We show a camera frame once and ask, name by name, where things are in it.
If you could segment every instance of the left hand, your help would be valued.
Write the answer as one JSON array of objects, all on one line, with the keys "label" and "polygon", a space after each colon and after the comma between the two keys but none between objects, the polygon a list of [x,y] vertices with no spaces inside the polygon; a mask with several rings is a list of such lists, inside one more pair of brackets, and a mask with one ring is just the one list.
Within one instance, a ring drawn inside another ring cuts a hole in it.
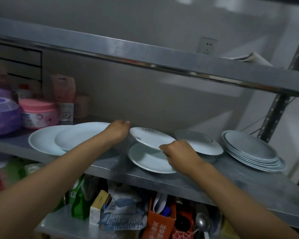
[{"label": "left hand", "polygon": [[131,123],[129,121],[123,122],[122,120],[116,120],[108,125],[100,134],[102,134],[112,146],[126,138],[130,127]]}]

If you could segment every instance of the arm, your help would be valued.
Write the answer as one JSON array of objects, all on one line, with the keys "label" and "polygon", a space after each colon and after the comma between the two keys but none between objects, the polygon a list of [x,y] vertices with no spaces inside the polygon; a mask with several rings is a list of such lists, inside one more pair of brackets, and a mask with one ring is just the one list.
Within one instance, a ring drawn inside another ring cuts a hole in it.
[{"label": "arm", "polygon": [[0,239],[25,238],[105,151],[122,141],[130,123],[115,121],[44,168],[0,192]]},{"label": "arm", "polygon": [[186,141],[164,144],[160,149],[172,167],[206,192],[240,238],[299,238],[286,223],[204,162]]}]

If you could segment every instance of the white bottle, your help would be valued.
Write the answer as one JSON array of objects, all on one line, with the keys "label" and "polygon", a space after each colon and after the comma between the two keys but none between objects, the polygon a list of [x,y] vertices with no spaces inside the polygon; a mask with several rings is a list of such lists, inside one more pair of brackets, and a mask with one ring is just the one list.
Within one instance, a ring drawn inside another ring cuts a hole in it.
[{"label": "white bottle", "polygon": [[32,91],[30,91],[29,86],[27,84],[19,84],[18,86],[19,89],[16,92],[18,94],[18,100],[33,97]]}]

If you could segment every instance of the right hand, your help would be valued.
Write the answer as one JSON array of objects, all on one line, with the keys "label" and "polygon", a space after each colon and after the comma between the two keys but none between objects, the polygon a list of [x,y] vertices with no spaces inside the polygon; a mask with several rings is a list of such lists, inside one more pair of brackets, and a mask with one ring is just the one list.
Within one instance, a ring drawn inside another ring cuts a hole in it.
[{"label": "right hand", "polygon": [[173,141],[159,147],[166,155],[168,163],[178,172],[189,176],[193,169],[205,163],[186,141]]}]

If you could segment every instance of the pink lid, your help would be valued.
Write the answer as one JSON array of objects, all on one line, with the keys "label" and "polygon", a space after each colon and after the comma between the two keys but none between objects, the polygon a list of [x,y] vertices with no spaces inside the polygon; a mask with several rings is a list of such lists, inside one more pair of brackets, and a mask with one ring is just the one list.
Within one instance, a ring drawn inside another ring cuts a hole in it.
[{"label": "pink lid", "polygon": [[57,110],[57,105],[53,102],[41,99],[22,99],[19,105],[25,112],[47,112]]}]

